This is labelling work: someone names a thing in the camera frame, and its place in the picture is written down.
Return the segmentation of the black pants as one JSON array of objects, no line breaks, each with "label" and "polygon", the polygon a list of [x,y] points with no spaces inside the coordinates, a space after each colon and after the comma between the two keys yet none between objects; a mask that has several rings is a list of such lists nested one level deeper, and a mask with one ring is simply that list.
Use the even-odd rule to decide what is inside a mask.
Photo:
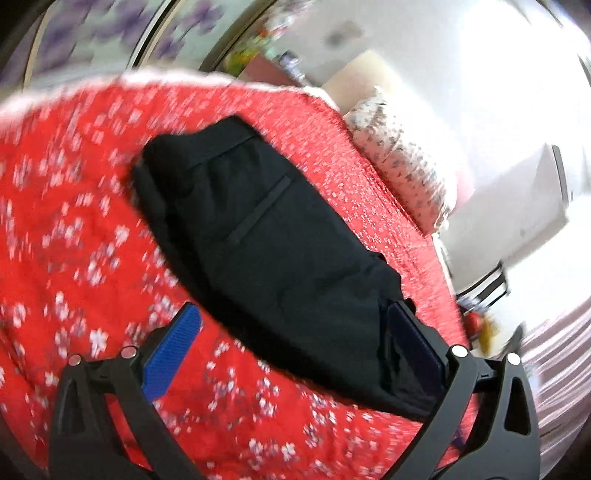
[{"label": "black pants", "polygon": [[430,415],[437,398],[387,319],[400,274],[249,124],[156,136],[132,179],[183,287],[256,356],[342,399]]}]

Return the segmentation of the floral sliding wardrobe door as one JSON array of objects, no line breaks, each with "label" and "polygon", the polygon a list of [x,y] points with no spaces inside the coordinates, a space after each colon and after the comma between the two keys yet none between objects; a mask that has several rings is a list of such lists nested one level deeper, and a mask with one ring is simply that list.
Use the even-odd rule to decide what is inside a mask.
[{"label": "floral sliding wardrobe door", "polygon": [[4,1],[1,88],[144,66],[211,71],[267,1]]}]

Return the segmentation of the floral white pillow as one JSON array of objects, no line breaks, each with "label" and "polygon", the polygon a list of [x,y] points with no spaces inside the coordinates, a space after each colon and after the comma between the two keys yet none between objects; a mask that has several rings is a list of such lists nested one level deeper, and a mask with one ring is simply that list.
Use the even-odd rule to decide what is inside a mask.
[{"label": "floral white pillow", "polygon": [[457,181],[410,114],[376,86],[346,113],[345,121],[353,144],[422,233],[440,230],[457,205]]}]

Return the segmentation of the cream pink headboard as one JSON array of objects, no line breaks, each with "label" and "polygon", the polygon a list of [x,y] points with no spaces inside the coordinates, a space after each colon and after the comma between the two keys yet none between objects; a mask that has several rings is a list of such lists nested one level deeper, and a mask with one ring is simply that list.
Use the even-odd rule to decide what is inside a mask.
[{"label": "cream pink headboard", "polygon": [[322,84],[339,112],[346,114],[363,99],[373,95],[376,87],[392,90],[400,79],[399,72],[377,51],[367,49]]}]

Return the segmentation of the left bedside table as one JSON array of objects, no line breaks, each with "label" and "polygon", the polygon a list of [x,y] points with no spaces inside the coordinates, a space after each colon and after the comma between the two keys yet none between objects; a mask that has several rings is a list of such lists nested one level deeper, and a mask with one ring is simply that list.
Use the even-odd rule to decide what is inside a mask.
[{"label": "left bedside table", "polygon": [[256,55],[238,75],[238,79],[273,86],[311,86],[311,81],[301,70],[301,59],[290,51],[273,58]]}]

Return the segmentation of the red and yellow items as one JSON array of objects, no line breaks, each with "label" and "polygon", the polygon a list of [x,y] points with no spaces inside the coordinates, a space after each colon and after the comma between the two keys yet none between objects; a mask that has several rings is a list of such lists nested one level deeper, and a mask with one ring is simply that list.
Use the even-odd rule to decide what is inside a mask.
[{"label": "red and yellow items", "polygon": [[489,355],[492,351],[494,337],[499,333],[499,328],[493,317],[489,314],[468,311],[464,314],[464,327],[468,340],[472,345],[478,344],[479,349]]}]

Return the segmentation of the pink striped curtain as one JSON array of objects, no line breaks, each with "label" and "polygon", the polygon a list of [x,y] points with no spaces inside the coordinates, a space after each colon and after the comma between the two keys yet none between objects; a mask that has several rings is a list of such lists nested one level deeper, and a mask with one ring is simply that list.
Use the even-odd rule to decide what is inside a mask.
[{"label": "pink striped curtain", "polygon": [[529,332],[522,360],[535,400],[544,478],[564,457],[590,414],[590,302]]}]

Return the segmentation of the black chair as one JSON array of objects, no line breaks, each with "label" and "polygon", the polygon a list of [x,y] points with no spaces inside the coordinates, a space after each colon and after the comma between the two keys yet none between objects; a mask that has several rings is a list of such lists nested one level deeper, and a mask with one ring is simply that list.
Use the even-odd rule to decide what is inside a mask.
[{"label": "black chair", "polygon": [[[456,294],[456,304],[460,310],[462,324],[464,327],[464,314],[468,311],[491,315],[491,309],[500,300],[510,294],[510,288],[506,276],[506,269],[503,261],[500,261],[491,271],[485,274],[480,280],[464,291]],[[522,342],[524,338],[524,327],[520,324],[501,351],[493,354],[492,351],[486,358],[502,359],[509,354],[522,354]]]}]

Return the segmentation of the red floral bedspread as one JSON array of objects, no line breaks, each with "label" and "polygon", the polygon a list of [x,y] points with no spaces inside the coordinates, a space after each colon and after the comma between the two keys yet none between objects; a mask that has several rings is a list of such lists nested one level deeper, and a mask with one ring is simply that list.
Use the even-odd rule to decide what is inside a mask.
[{"label": "red floral bedspread", "polygon": [[[384,254],[424,322],[465,342],[431,238],[356,150],[322,90],[139,70],[14,93],[1,102],[1,412],[39,465],[69,356],[112,357],[188,298],[132,204],[132,164],[157,134],[233,114]],[[211,316],[155,407],[209,479],[376,479],[419,429],[270,368]]]}]

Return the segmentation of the plush toy stack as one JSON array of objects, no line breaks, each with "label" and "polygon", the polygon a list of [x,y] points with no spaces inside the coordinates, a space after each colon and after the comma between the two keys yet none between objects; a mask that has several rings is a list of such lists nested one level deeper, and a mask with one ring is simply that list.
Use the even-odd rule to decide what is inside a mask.
[{"label": "plush toy stack", "polygon": [[293,26],[300,15],[297,1],[276,1],[246,29],[222,60],[224,73],[238,77],[259,54],[264,54],[274,41]]}]

